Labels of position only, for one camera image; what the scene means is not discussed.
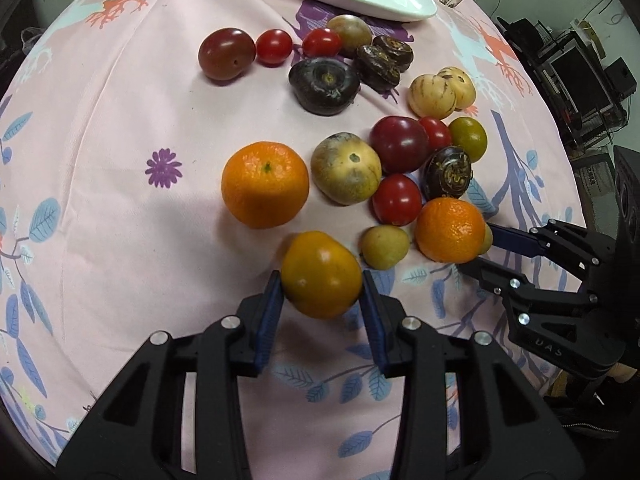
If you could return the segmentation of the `small tan round fruit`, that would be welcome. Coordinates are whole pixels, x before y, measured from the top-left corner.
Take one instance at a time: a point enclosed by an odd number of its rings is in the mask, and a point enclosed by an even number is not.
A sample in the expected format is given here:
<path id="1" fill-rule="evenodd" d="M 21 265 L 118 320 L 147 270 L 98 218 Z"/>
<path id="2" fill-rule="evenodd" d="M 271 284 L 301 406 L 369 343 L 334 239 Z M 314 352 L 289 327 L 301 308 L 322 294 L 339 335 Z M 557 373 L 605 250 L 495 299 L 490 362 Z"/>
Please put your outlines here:
<path id="1" fill-rule="evenodd" d="M 360 252 L 367 266 L 385 271 L 408 255 L 408 234 L 397 226 L 374 226 L 363 234 Z"/>
<path id="2" fill-rule="evenodd" d="M 494 242 L 494 233 L 492 232 L 490 225 L 486 223 L 483 244 L 482 246 L 480 246 L 480 249 L 478 250 L 478 254 L 480 256 L 486 254 L 486 252 L 488 252 L 488 250 L 491 248 L 493 242 Z"/>

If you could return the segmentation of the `large pepino melon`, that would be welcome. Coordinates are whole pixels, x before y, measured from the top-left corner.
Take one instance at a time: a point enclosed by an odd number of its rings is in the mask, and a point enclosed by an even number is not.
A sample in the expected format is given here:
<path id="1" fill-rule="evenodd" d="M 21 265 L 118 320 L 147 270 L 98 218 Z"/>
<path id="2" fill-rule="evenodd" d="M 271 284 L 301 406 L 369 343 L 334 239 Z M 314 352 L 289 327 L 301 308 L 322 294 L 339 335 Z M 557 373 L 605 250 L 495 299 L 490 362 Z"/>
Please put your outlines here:
<path id="1" fill-rule="evenodd" d="M 343 206 L 365 202 L 382 180 L 378 154 L 350 132 L 334 133 L 321 141 L 311 155 L 310 166 L 316 187 Z"/>

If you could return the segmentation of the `yellow-orange tomato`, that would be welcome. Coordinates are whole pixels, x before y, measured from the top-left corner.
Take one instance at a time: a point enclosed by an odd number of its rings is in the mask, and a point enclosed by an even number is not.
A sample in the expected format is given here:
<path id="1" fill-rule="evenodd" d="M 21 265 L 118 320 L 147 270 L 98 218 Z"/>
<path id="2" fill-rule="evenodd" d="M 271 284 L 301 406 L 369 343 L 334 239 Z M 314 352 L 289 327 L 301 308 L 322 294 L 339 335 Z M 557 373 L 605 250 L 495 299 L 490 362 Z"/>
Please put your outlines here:
<path id="1" fill-rule="evenodd" d="M 362 271 L 356 257 L 325 232 L 297 234 L 285 252 L 281 280 L 286 298 L 301 314 L 332 320 L 357 301 Z"/>

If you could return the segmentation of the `pink printed tablecloth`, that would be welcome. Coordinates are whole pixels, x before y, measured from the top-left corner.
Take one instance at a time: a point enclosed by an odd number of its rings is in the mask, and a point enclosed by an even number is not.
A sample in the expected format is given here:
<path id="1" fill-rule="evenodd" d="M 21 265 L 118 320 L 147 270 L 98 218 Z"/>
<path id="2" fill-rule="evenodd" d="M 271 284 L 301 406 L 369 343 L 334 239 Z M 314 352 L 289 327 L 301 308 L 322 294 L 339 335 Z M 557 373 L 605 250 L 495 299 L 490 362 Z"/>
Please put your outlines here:
<path id="1" fill-rule="evenodd" d="M 302 41 L 334 10 L 314 0 L 75 0 L 38 40 L 1 101 L 1 401 L 55 463 L 102 390 L 150 333 L 200 332 L 260 292 L 281 244 L 322 231 L 358 254 L 368 203 L 327 202 L 314 185 L 285 226 L 247 229 L 220 196 L 228 158 L 276 141 L 309 164 L 340 131 L 365 139 L 411 116 L 413 78 L 457 66 L 473 79 L 488 150 L 465 199 L 492 221 L 584 224 L 558 129 L 487 13 L 473 0 L 416 24 L 368 20 L 412 42 L 399 89 L 362 86 L 333 117 L 309 114 L 285 66 L 254 64 L 228 86 L 198 48 L 216 29 Z M 558 369 L 510 344 L 498 298 L 414 246 L 373 273 L 383 294 L 446 334 L 492 333 L 540 392 Z M 333 322 L 285 304 L 269 366 L 241 382 L 254 479 L 385 479 L 401 380 L 374 369 L 357 306 Z"/>

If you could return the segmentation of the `small orange mandarin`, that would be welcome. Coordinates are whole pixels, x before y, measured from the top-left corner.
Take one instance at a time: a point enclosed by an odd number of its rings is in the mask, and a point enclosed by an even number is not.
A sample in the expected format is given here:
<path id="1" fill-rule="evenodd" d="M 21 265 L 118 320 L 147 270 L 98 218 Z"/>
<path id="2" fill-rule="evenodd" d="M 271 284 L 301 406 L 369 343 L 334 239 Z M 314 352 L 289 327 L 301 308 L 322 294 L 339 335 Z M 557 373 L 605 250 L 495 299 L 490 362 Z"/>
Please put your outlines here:
<path id="1" fill-rule="evenodd" d="M 420 252 L 435 262 L 461 264 L 480 255 L 486 222 L 480 211 L 464 200 L 429 200 L 416 218 L 414 239 Z"/>

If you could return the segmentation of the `large orange mandarin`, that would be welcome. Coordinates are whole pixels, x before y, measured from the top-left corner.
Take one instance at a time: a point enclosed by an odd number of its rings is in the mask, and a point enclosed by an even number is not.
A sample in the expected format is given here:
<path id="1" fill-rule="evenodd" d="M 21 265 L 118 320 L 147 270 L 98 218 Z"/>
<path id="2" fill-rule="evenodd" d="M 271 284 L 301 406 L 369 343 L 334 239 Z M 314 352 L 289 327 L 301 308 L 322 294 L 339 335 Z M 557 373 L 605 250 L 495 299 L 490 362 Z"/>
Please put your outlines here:
<path id="1" fill-rule="evenodd" d="M 251 229 L 283 226 L 309 196 L 303 159 L 279 142 L 259 141 L 235 152 L 221 175 L 221 196 L 230 214 Z"/>

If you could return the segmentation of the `black equipment rack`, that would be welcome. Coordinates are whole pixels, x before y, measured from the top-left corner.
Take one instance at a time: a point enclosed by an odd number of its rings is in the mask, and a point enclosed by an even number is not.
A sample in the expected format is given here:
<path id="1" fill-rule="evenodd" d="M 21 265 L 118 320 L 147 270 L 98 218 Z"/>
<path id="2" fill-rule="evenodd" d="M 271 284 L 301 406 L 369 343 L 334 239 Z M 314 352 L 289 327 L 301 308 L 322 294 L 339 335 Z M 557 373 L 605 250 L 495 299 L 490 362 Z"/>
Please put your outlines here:
<path id="1" fill-rule="evenodd" d="M 565 146 L 588 150 L 626 127 L 638 81 L 622 58 L 603 66 L 574 30 L 545 40 L 526 18 L 498 18 L 497 25 L 549 107 Z"/>

